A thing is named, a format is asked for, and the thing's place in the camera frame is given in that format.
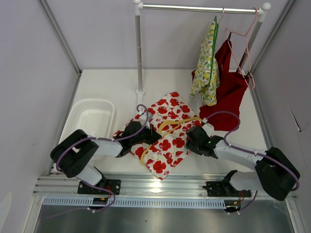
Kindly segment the yellow plastic hanger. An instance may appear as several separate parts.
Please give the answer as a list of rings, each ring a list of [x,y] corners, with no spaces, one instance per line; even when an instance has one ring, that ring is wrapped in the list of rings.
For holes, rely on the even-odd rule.
[[[174,128],[172,128],[170,131],[167,131],[165,132],[161,138],[164,138],[166,135],[170,134],[171,132],[173,132],[174,130],[176,130],[180,124],[182,123],[186,123],[186,122],[189,122],[189,121],[194,121],[194,120],[198,120],[198,121],[202,121],[202,119],[200,117],[197,117],[197,116],[194,116],[194,117],[190,117],[190,118],[186,118],[186,119],[183,119],[183,120],[180,120],[180,121],[172,121],[172,120],[166,120],[164,121],[158,128],[158,133],[161,133],[163,128],[167,125],[175,125]],[[140,162],[142,165],[145,165],[145,162],[144,162],[144,158],[145,158],[145,155],[148,153],[149,149],[151,148],[152,144],[149,145],[147,147],[147,149],[142,153],[141,155],[141,158],[140,158]]]

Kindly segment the red flower print cloth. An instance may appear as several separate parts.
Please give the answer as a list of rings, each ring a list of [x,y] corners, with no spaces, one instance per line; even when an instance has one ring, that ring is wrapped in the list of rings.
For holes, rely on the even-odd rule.
[[[158,102],[149,106],[148,112],[153,114],[150,124],[153,125],[157,133],[159,126],[166,120],[180,121],[190,117],[197,117],[178,92],[166,94]],[[196,125],[201,126],[201,121],[194,120],[182,123],[176,130],[153,143],[145,155],[144,166],[157,178],[165,179],[190,153],[185,148],[187,142],[186,131]],[[174,127],[175,125],[167,125],[159,134],[163,135]],[[142,153],[148,146],[145,143],[134,145],[129,153],[140,160]]]

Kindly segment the lemon print skirt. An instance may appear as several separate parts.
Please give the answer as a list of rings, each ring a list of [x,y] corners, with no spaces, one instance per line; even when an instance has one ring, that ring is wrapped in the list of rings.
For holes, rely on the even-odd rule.
[[[212,22],[202,40],[198,63],[196,70],[194,71],[192,86],[190,89],[190,97],[193,98],[195,95],[200,94],[203,103],[207,106],[216,105],[216,91],[217,88],[220,87],[219,67],[216,58],[214,64],[214,71],[216,73],[213,75],[212,81],[209,83],[214,27],[215,24]]]

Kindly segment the green plastic hanger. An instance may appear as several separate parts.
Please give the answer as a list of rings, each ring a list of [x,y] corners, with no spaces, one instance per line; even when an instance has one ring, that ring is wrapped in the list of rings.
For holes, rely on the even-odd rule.
[[[210,76],[209,76],[209,83],[212,81],[213,75],[216,73],[214,71],[215,68],[215,53],[216,53],[216,42],[217,42],[217,37],[218,37],[218,30],[219,30],[219,24],[221,22],[221,20],[223,19],[223,15],[224,15],[224,8],[222,8],[222,17],[221,19],[218,21],[217,16],[214,17],[214,35],[213,35],[213,43],[212,43],[212,58],[211,58],[211,68],[210,68]]]

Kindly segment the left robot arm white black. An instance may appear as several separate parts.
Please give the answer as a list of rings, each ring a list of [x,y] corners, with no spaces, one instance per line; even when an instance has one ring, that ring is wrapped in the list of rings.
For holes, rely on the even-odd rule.
[[[131,121],[112,140],[89,137],[78,129],[56,146],[50,157],[56,163],[57,170],[66,177],[76,177],[87,183],[94,194],[100,194],[105,190],[104,175],[88,164],[92,157],[120,158],[128,154],[134,145],[152,145],[160,138],[152,124],[142,125],[139,121]]]

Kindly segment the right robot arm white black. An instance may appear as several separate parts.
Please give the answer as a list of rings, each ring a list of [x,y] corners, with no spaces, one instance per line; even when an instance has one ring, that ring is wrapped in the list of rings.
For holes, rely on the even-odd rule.
[[[265,191],[270,197],[283,201],[299,187],[300,173],[278,148],[250,149],[231,144],[226,137],[208,136],[204,127],[187,130],[186,149],[214,159],[228,160],[242,165],[249,172],[230,171],[222,183],[222,191],[233,196],[238,191]]]

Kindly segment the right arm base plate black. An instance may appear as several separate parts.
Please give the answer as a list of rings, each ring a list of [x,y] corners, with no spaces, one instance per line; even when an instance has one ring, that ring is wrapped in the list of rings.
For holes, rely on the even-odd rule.
[[[209,197],[251,197],[250,190],[238,191],[229,182],[207,181],[202,188]]]

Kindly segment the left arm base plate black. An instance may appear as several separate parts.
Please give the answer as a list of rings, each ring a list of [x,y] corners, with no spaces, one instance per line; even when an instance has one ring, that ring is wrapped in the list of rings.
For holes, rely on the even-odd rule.
[[[110,190],[115,195],[119,195],[120,189],[121,189],[121,180],[106,179],[106,180],[100,181],[96,185],[96,187],[100,187],[100,188]],[[87,195],[109,195],[110,194],[107,191],[92,188],[82,181],[79,182],[77,193],[78,194],[87,194]]]

